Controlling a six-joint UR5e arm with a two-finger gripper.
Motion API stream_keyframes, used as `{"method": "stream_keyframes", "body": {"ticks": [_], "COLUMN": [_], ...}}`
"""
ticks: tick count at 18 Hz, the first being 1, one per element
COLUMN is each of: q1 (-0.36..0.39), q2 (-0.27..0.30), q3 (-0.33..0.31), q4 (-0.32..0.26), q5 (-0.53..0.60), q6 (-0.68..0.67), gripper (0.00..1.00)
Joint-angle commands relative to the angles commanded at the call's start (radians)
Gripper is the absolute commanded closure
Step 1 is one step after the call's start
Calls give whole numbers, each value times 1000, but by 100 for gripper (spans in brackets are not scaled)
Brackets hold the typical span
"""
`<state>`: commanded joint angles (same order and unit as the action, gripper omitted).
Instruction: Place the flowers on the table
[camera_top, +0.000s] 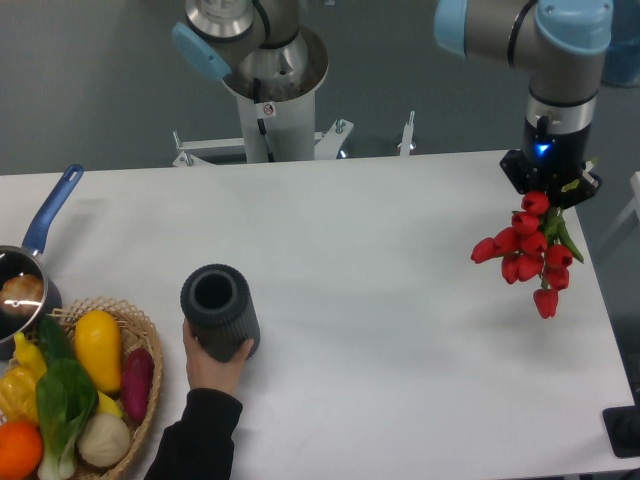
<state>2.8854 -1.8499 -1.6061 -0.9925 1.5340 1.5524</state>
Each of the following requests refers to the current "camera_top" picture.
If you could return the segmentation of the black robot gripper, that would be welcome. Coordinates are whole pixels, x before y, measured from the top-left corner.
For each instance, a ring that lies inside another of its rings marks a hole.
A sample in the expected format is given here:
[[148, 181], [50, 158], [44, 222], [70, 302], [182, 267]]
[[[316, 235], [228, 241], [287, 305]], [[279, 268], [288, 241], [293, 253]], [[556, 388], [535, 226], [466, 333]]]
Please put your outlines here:
[[584, 170], [584, 154], [591, 126], [552, 134], [547, 116], [535, 127], [525, 123], [521, 150], [508, 150], [500, 167], [519, 194], [544, 192], [552, 206], [570, 208], [593, 198], [602, 178]]

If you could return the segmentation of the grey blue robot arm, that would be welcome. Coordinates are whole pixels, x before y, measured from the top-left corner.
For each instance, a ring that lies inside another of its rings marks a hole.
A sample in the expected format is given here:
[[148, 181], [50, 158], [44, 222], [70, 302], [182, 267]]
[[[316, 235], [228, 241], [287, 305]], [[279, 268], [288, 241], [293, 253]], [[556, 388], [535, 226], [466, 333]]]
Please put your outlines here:
[[610, 1], [441, 1], [437, 44], [529, 73], [521, 148], [501, 169], [520, 194], [542, 191], [568, 209], [595, 196], [585, 150], [595, 112], [614, 6]]

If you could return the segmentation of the black sleeved forearm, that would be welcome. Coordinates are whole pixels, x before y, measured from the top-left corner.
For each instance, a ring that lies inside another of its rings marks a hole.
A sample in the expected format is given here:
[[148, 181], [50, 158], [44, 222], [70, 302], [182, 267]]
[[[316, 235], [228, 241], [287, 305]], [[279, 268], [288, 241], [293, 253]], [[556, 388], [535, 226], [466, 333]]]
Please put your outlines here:
[[187, 395], [182, 417], [167, 427], [145, 477], [152, 480], [231, 477], [232, 435], [242, 403], [218, 390], [197, 388]]

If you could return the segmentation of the person's bare hand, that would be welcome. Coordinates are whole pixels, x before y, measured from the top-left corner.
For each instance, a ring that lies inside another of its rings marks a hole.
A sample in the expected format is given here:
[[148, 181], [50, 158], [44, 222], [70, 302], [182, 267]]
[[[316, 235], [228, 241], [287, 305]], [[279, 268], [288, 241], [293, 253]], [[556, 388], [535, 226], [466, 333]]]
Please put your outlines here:
[[220, 362], [204, 350], [187, 321], [183, 322], [182, 330], [190, 388], [217, 390], [233, 396], [254, 340], [245, 340], [228, 362]]

